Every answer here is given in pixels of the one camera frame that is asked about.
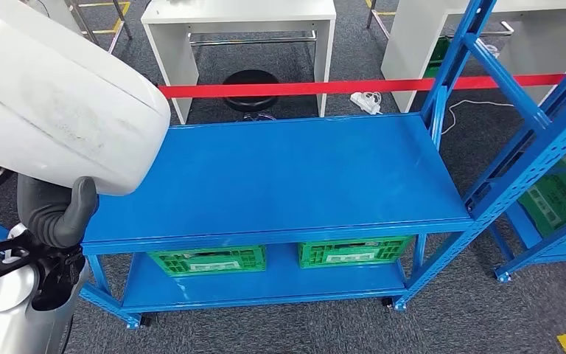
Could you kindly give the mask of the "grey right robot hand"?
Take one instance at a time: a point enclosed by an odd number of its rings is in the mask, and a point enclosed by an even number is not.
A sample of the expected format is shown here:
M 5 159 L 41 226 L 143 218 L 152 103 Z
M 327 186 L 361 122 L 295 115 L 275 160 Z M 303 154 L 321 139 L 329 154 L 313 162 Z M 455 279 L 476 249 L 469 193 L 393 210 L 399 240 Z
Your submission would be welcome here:
M 91 177 L 77 178 L 73 187 L 68 188 L 18 175 L 18 217 L 35 239 L 46 246 L 69 249 L 79 245 L 98 202 Z

